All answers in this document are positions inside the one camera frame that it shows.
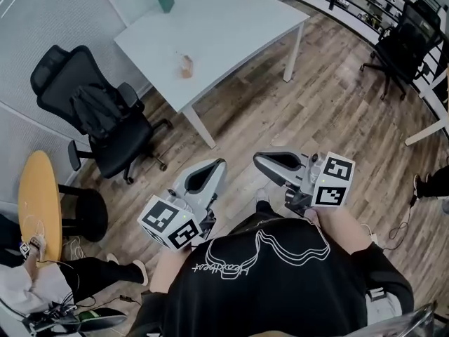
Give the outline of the black chair backrest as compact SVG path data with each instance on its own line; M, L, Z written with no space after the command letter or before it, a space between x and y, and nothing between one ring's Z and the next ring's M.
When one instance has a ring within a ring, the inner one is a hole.
M0 264L17 267L24 262L20 252L21 234L17 223L0 214Z

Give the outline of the black and green device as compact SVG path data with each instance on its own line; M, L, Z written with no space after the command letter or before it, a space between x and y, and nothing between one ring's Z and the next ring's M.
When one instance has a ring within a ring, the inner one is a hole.
M92 332L115 327L127 319L127 315L111 308L87 310L77 315L80 331Z

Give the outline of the person's left forearm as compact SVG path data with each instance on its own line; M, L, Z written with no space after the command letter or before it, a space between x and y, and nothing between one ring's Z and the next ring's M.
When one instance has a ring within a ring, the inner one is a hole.
M190 245L179 251L172 251L163 247L149 283L149 290L152 293L167 293L191 252L192 247Z

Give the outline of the round wooden table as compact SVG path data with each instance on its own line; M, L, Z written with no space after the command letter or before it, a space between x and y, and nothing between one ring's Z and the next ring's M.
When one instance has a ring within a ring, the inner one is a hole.
M58 182L48 155L33 152L20 176L18 218L24 242L40 234L46 240L45 260L59 260L62 252L62 214Z

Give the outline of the black backpack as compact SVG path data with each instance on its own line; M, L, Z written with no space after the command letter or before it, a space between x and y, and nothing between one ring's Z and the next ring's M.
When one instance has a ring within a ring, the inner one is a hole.
M107 144L119 124L130 114L114 91L97 84L78 86L70 102L81 130L96 145Z

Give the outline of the person's black trousers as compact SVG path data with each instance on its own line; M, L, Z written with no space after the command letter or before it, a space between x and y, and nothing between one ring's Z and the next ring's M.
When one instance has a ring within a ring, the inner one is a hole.
M273 210L271 204L267 200L258 200L255 207L256 213L263 216L265 220L272 218L283 218L282 215L278 214Z

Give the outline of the person's black printed t-shirt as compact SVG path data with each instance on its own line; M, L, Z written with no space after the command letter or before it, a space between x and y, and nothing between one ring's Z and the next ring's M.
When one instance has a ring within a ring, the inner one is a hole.
M167 293L144 293L127 337L339 337L367 326L377 300L413 311L412 287L383 250L371 263L347 257L318 223L255 211L196 247Z

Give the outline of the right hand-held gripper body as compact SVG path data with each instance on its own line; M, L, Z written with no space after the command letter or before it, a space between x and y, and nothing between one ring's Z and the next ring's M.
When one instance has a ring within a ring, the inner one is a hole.
M297 189L286 192L285 207L301 216L311 207L339 207L348 196L355 162L333 152L316 153L307 159Z

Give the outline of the black mesh office chair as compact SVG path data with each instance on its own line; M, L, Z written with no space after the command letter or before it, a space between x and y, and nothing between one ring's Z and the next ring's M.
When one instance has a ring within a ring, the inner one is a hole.
M145 106L134 88L126 82L117 87L112 86L100 71L87 46L77 46L71 51L58 45L51 46L34 68L30 84L41 109L65 120L81 135L87 136L91 148L88 152L79 150L74 141L69 143L69 160L75 171L80 169L82 159L92 159L103 178L112 178L122 173L124 180L130 185L133 183L129 175L130 166L141 154L160 160L155 155L150 140L158 128L165 126L172 129L172 122L161 119L150 123L144 115ZM70 97L78 86L90 84L114 91L130 113L105 145L96 145L81 130L70 102Z
M425 1L404 3L403 12L395 27L388 27L379 36L378 43L371 53L380 64L364 63L360 70L371 68L382 71L386 80L380 98L388 94L390 81L401 90L400 99L406 96L402 82L407 85L430 73L425 56L442 40L441 19L438 13Z

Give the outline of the black round table base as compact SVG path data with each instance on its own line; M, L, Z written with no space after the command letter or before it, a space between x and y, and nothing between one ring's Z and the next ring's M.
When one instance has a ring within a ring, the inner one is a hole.
M62 219L62 236L80 236L89 242L99 242L108 227L107 206L102 195L94 189L58 185L59 192L76 197L74 218Z

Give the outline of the white rectangular table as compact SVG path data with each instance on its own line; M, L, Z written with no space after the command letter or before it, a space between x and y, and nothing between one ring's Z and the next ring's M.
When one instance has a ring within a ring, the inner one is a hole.
M149 83L185 115L210 148L215 141L194 103L255 55L296 34L283 74L290 81L308 15L279 0L175 0L171 12L149 11L115 42ZM175 52L193 61L193 76L175 76Z

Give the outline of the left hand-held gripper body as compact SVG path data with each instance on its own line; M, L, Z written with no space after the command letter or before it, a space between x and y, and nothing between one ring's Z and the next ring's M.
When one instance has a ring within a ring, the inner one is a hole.
M169 189L153 195L138 217L138 223L156 242L172 251L204 243L216 222L214 192L192 194Z

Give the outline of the person's right forearm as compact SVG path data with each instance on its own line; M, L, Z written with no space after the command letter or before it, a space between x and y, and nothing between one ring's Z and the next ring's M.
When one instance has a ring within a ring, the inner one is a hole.
M304 216L319 224L323 233L348 255L347 260L354 263L366 260L371 263L374 257L382 255L379 246L345 207L315 206L307 209Z

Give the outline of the white desk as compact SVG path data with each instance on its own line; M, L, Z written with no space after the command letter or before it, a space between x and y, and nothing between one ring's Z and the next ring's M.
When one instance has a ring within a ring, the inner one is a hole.
M448 83L448 109L444 108L443 103L438 99L438 96L434 93L434 89L443 81ZM436 108L437 121L432 125L424 128L415 135L408 137L405 141L406 146L411 146L416 142L425 139L433 133L440 130L445 130L449 133L449 64L445 70L440 73L435 80L433 80L428 87L420 92L419 97L421 100L429 104L430 107Z

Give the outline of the white power adapter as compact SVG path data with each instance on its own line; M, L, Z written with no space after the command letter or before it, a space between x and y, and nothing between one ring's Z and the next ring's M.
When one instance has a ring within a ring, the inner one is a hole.
M377 235L372 231L370 226L366 223L361 223L361 229L363 236L361 238L361 243L363 246L367 247L370 244L374 244L375 246L379 247L379 242Z

